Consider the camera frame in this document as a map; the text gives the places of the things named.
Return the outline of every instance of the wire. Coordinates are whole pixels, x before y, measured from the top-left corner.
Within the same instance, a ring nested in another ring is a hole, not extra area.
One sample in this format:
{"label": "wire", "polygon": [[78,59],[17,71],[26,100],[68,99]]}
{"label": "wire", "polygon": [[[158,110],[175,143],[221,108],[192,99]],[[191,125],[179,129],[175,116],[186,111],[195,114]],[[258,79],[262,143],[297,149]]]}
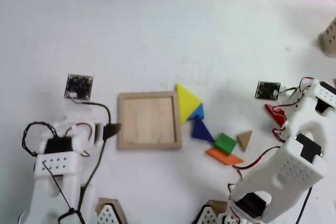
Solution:
{"label": "wire", "polygon": [[80,211],[80,209],[82,207],[82,202],[83,202],[83,199],[84,199],[84,194],[85,194],[85,192],[86,192],[86,190],[87,190],[87,188],[88,188],[88,186],[89,186],[89,184],[90,184],[90,182],[91,182],[94,174],[96,173],[96,171],[98,169],[98,166],[100,165],[100,161],[101,161],[101,158],[103,156],[103,153],[104,153],[104,150],[105,150],[105,146],[106,146],[106,141],[104,141],[103,146],[101,148],[100,155],[99,155],[99,158],[98,158],[98,162],[97,162],[97,164],[96,164],[93,172],[91,173],[88,181],[84,185],[83,193],[82,193],[81,197],[79,198],[79,202],[78,202],[78,211]]}
{"label": "wire", "polygon": [[[91,136],[92,136],[92,132],[93,132],[92,126],[89,123],[76,123],[76,126],[80,126],[80,125],[87,125],[87,126],[90,127],[90,134],[89,134],[89,140],[90,140]],[[72,127],[68,127],[64,136],[66,136],[71,129],[72,129]]]}
{"label": "wire", "polygon": [[278,134],[277,134],[277,132],[282,132],[282,131],[284,131],[286,128],[282,128],[282,129],[276,129],[276,128],[274,128],[274,129],[272,129],[272,133],[273,133],[273,135],[275,136],[275,138],[279,141],[279,142],[282,142],[282,143],[285,143],[286,142],[286,140],[284,140],[284,139],[282,139]]}
{"label": "wire", "polygon": [[28,134],[28,131],[30,129],[30,127],[32,127],[33,125],[44,125],[46,127],[48,127],[48,129],[51,131],[52,135],[54,137],[58,137],[57,135],[57,132],[55,130],[54,127],[52,127],[49,123],[46,123],[46,122],[33,122],[33,123],[29,123],[27,125],[27,127],[25,128],[24,132],[23,132],[23,137],[22,137],[22,148],[28,152],[28,154],[30,154],[31,156],[33,157],[37,157],[37,153],[36,152],[32,152],[28,147],[27,147],[27,144],[26,144],[26,137],[27,137],[27,134]]}
{"label": "wire", "polygon": [[295,89],[297,89],[297,88],[298,88],[298,87],[291,87],[291,88],[289,88],[289,89],[285,89],[285,90],[279,92],[279,94],[286,93],[287,91],[295,90]]}
{"label": "wire", "polygon": [[63,194],[61,188],[59,187],[59,185],[58,185],[58,183],[57,183],[57,181],[56,181],[55,176],[54,176],[54,175],[52,174],[52,172],[48,169],[48,167],[46,166],[46,164],[45,164],[44,162],[42,162],[42,164],[43,164],[43,166],[45,167],[45,169],[50,173],[51,177],[53,178],[53,180],[54,180],[56,186],[58,187],[59,192],[62,194],[63,199],[64,199],[65,202],[67,203],[68,207],[71,208],[71,207],[70,207],[70,204],[69,204],[69,202],[68,202],[68,200],[67,200],[67,198],[64,196],[64,194]]}
{"label": "wire", "polygon": [[236,214],[236,212],[233,211],[232,207],[230,207],[232,213],[234,214],[234,216],[236,216],[236,218],[238,219],[238,223],[237,224],[240,224],[240,217],[238,216],[238,214]]}
{"label": "wire", "polygon": [[275,148],[280,148],[280,146],[273,146],[273,147],[265,150],[254,162],[252,162],[251,164],[249,164],[247,166],[240,167],[240,166],[233,165],[232,167],[234,169],[237,169],[237,170],[246,170],[246,169],[249,169],[249,168],[255,166],[256,164],[258,164],[260,162],[260,160],[263,158],[263,156],[265,156],[266,153],[268,153],[270,150],[273,150]]}
{"label": "wire", "polygon": [[302,91],[301,91],[301,84],[302,84],[302,81],[305,80],[305,79],[313,80],[314,78],[313,78],[313,77],[303,77],[303,78],[300,80],[300,83],[299,83],[299,91],[300,91],[300,92],[302,92]]}
{"label": "wire", "polygon": [[78,102],[73,97],[70,97],[70,98],[76,104],[96,105],[96,106],[100,106],[100,107],[105,108],[106,111],[107,111],[108,117],[109,117],[109,124],[111,123],[111,112],[110,112],[109,108],[106,105],[104,105],[102,103],[98,103],[98,102]]}
{"label": "wire", "polygon": [[87,151],[83,151],[86,155],[84,155],[83,153],[81,153],[80,155],[82,156],[82,157],[89,157],[89,156],[91,156],[90,155],[90,153],[88,153]]}
{"label": "wire", "polygon": [[58,217],[58,219],[57,219],[57,220],[58,220],[58,223],[60,224],[60,221],[61,221],[62,219],[64,219],[65,217],[67,217],[67,216],[70,216],[70,215],[72,215],[72,214],[77,214],[77,215],[78,215],[78,218],[79,218],[79,220],[80,220],[80,222],[81,222],[82,224],[85,224],[85,221],[84,221],[84,219],[83,219],[83,216],[82,216],[81,212],[78,211],[78,210],[75,210],[75,209],[72,208],[72,207],[70,207],[70,204],[69,204],[67,198],[65,197],[65,195],[64,195],[64,193],[63,193],[63,191],[62,191],[62,189],[61,189],[60,186],[58,185],[55,176],[54,176],[54,175],[52,174],[52,172],[48,169],[48,167],[46,166],[45,162],[42,162],[42,164],[43,164],[43,166],[45,167],[45,169],[50,173],[50,175],[51,175],[51,177],[53,178],[53,180],[54,180],[54,182],[55,182],[55,184],[56,184],[56,186],[57,186],[59,192],[62,194],[64,201],[66,202],[66,204],[67,204],[68,207],[69,207],[69,211],[67,211],[65,214],[61,215],[60,217]]}
{"label": "wire", "polygon": [[230,186],[234,186],[235,184],[231,184],[231,183],[228,183],[227,184],[227,189],[229,190],[230,194],[231,194],[231,187]]}
{"label": "wire", "polygon": [[311,194],[312,189],[313,189],[313,187],[310,187],[309,190],[308,190],[308,193],[307,193],[307,196],[306,196],[306,198],[305,198],[305,200],[304,200],[304,202],[303,202],[303,205],[302,205],[302,208],[301,208],[299,217],[298,217],[298,219],[296,220],[295,224],[299,224],[299,222],[300,222],[300,220],[301,220],[302,214],[303,214],[303,212],[304,212],[304,209],[305,209],[305,207],[306,207],[306,204],[307,204],[307,202],[308,202],[308,199],[309,199],[309,196],[310,196],[310,194]]}
{"label": "wire", "polygon": [[243,176],[242,176],[240,170],[238,170],[238,169],[235,169],[235,170],[236,170],[236,172],[237,172],[238,175],[239,175],[239,180],[240,180],[240,181],[243,181]]}

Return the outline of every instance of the black cable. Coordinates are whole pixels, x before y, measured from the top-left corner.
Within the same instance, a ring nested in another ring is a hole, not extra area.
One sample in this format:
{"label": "black cable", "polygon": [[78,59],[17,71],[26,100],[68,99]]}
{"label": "black cable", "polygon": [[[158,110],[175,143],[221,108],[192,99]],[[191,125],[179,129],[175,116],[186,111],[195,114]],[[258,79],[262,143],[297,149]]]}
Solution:
{"label": "black cable", "polygon": [[29,128],[32,127],[33,125],[44,125],[46,127],[48,127],[48,129],[51,131],[52,135],[55,137],[58,137],[57,135],[57,132],[55,130],[54,127],[52,127],[49,123],[46,123],[46,122],[33,122],[33,123],[29,123],[27,125],[27,127],[25,128],[24,132],[23,132],[23,137],[22,137],[22,148],[28,152],[31,156],[33,157],[37,157],[37,153],[36,152],[32,152],[28,147],[27,147],[27,144],[26,144],[26,137],[27,137],[27,134],[28,134],[28,131],[29,131]]}
{"label": "black cable", "polygon": [[63,193],[63,191],[62,191],[62,189],[61,189],[60,186],[58,185],[55,176],[54,176],[54,175],[52,174],[52,172],[48,169],[48,167],[46,166],[46,164],[45,164],[44,162],[42,162],[42,164],[43,164],[43,166],[45,167],[45,169],[50,173],[50,175],[51,175],[51,177],[53,178],[53,180],[54,180],[54,182],[55,182],[55,184],[56,184],[56,186],[57,186],[59,192],[62,194],[63,199],[65,200],[66,204],[67,204],[68,207],[69,207],[69,211],[68,211],[68,212],[66,212],[65,214],[63,214],[63,215],[61,215],[60,217],[58,217],[58,219],[57,219],[57,220],[58,220],[58,223],[60,224],[61,219],[64,219],[64,218],[67,217],[67,216],[70,216],[70,215],[73,215],[73,214],[77,214],[77,215],[78,215],[78,218],[79,218],[79,220],[80,220],[80,222],[81,222],[82,224],[85,224],[85,221],[84,221],[84,219],[83,219],[83,216],[82,216],[81,212],[78,211],[78,210],[75,210],[75,209],[72,208],[72,207],[70,207],[70,204],[69,204],[67,198],[65,197],[65,195],[64,195],[64,193]]}
{"label": "black cable", "polygon": [[87,151],[83,151],[86,155],[84,155],[83,153],[81,153],[80,155],[82,156],[82,157],[89,157],[89,156],[91,156],[90,155],[90,153],[88,153]]}
{"label": "black cable", "polygon": [[107,114],[108,114],[108,117],[109,117],[109,124],[111,124],[111,112],[110,112],[109,108],[106,105],[104,105],[102,103],[98,103],[98,102],[78,102],[73,97],[71,97],[71,99],[76,104],[96,105],[96,106],[103,107],[107,111]]}
{"label": "black cable", "polygon": [[54,180],[56,186],[58,187],[59,192],[62,194],[63,199],[65,200],[65,202],[67,203],[67,205],[68,205],[68,207],[69,207],[69,209],[70,209],[70,208],[71,208],[71,207],[70,207],[70,204],[69,204],[67,198],[64,196],[64,194],[63,194],[61,188],[59,187],[59,185],[58,185],[58,183],[57,183],[57,181],[56,181],[55,176],[54,176],[54,175],[52,174],[52,172],[48,169],[48,167],[46,166],[46,164],[45,164],[44,162],[42,162],[42,164],[43,164],[43,166],[45,167],[45,169],[47,169],[47,171],[50,173],[50,175],[51,175],[51,177],[53,178],[53,180]]}
{"label": "black cable", "polygon": [[97,162],[97,164],[96,164],[93,172],[91,173],[88,181],[84,185],[83,193],[82,193],[81,197],[79,198],[79,202],[78,202],[78,211],[80,211],[80,209],[82,207],[82,203],[83,203],[83,199],[84,199],[84,194],[85,194],[85,192],[86,192],[86,190],[87,190],[87,188],[88,188],[88,186],[89,186],[89,184],[90,184],[90,182],[91,182],[94,174],[96,173],[96,171],[97,171],[97,169],[98,169],[98,167],[100,165],[100,161],[101,161],[101,158],[102,158],[104,150],[105,150],[105,145],[106,145],[106,140],[104,140],[103,146],[101,148],[101,151],[100,151],[100,154],[99,154],[99,158],[98,158],[98,162]]}
{"label": "black cable", "polygon": [[297,89],[297,88],[298,88],[298,87],[292,87],[292,88],[289,88],[289,89],[285,89],[285,90],[279,92],[279,94],[286,93],[287,91],[295,90],[295,89]]}
{"label": "black cable", "polygon": [[106,111],[107,111],[108,117],[109,117],[109,124],[111,123],[111,112],[106,105],[104,105],[102,103],[98,103],[98,102],[82,102],[82,104],[96,105],[96,106],[101,106],[101,107],[105,108]]}
{"label": "black cable", "polygon": [[302,205],[302,208],[301,208],[299,217],[298,217],[298,219],[296,220],[295,224],[299,224],[299,222],[300,222],[300,220],[301,220],[303,211],[304,211],[304,209],[305,209],[305,207],[306,207],[306,204],[307,204],[307,202],[308,202],[308,199],[309,199],[309,196],[310,196],[310,194],[311,194],[312,189],[313,189],[313,187],[310,187],[309,190],[308,190],[308,193],[307,193],[307,196],[306,196],[306,198],[305,198],[305,200],[304,200],[304,202],[303,202],[303,205]]}

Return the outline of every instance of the white table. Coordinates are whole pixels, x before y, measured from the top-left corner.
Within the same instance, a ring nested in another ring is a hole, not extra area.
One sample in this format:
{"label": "white table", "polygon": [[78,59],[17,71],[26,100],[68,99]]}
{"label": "white table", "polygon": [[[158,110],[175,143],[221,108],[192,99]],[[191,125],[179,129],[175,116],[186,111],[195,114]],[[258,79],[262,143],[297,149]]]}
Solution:
{"label": "white table", "polygon": [[[31,121],[65,115],[68,73],[95,77],[91,100],[108,105],[113,121],[119,92],[179,82],[203,100],[213,135],[254,130],[247,152],[235,149],[249,163],[277,144],[264,101],[254,99],[257,82],[332,83],[336,59],[322,54],[317,36],[335,14],[328,0],[0,0],[1,222],[15,223],[29,206],[34,159],[21,148],[22,133]],[[93,113],[106,119],[104,110]],[[226,200],[237,175],[206,156],[209,145],[191,139],[191,129],[182,126],[180,151],[118,151],[109,139],[92,181],[98,194],[119,199],[129,223],[190,223],[208,199]],[[38,130],[28,136],[32,147],[34,136]],[[336,218],[331,159],[302,223]],[[303,198],[273,223],[294,223]]]}

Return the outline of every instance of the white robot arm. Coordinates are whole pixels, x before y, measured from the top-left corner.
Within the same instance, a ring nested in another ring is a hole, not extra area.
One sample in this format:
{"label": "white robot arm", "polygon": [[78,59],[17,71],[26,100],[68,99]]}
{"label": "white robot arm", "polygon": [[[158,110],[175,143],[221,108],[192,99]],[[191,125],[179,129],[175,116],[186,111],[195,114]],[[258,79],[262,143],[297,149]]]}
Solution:
{"label": "white robot arm", "polygon": [[53,130],[42,135],[39,152],[33,153],[37,157],[33,198],[18,223],[97,223],[95,188],[88,181],[85,194],[81,191],[82,159],[89,155],[87,151],[101,147],[100,160],[107,138],[116,134],[120,125],[107,124],[102,129],[93,122],[66,120],[50,127]]}
{"label": "white robot arm", "polygon": [[[336,89],[313,80],[311,87],[292,96],[292,112],[282,126],[285,144],[238,182],[230,195],[233,210],[250,222],[269,223],[293,207],[301,195],[327,173],[326,157],[333,137]],[[271,195],[268,204],[255,192]]]}

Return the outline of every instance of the small wooden triangle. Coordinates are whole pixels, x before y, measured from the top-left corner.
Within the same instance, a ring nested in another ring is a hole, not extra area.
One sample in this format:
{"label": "small wooden triangle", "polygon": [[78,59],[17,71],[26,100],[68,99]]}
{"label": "small wooden triangle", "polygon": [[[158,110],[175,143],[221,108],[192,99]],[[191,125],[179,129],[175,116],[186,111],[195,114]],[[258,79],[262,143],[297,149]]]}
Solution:
{"label": "small wooden triangle", "polygon": [[237,135],[237,140],[243,151],[246,150],[248,142],[250,142],[250,138],[252,136],[252,131],[247,131],[242,134]]}

